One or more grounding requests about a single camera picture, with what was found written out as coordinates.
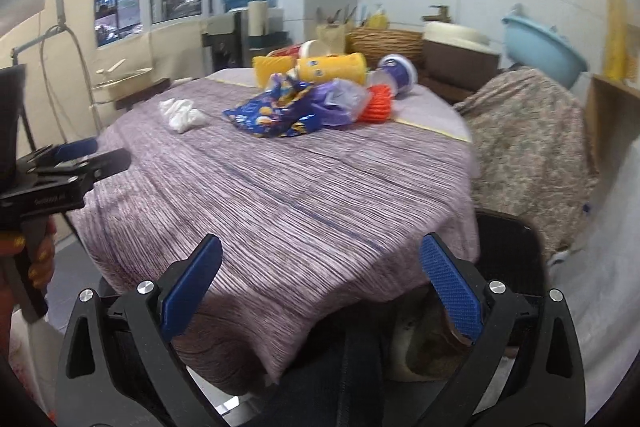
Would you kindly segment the left hand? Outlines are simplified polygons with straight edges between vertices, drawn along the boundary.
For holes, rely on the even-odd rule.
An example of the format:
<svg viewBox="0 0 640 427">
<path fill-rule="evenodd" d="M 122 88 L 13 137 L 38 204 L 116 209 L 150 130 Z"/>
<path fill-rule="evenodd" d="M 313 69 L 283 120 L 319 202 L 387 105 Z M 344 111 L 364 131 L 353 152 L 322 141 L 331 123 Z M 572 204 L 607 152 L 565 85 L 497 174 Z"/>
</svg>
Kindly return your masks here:
<svg viewBox="0 0 640 427">
<path fill-rule="evenodd" d="M 37 248 L 35 259 L 29 268 L 28 277 L 35 288 L 44 289 L 51 282 L 54 273 L 54 239 L 56 225 L 52 217 L 48 218 L 46 235 L 43 237 Z M 1 251 L 2 258 L 9 258 L 19 254 L 26 244 L 26 239 L 22 233 L 2 232 Z M 11 288 L 5 281 L 1 281 L 0 296 L 0 329 L 1 329 L 1 355 L 9 358 L 11 321 L 14 308 L 14 298 Z"/>
</svg>

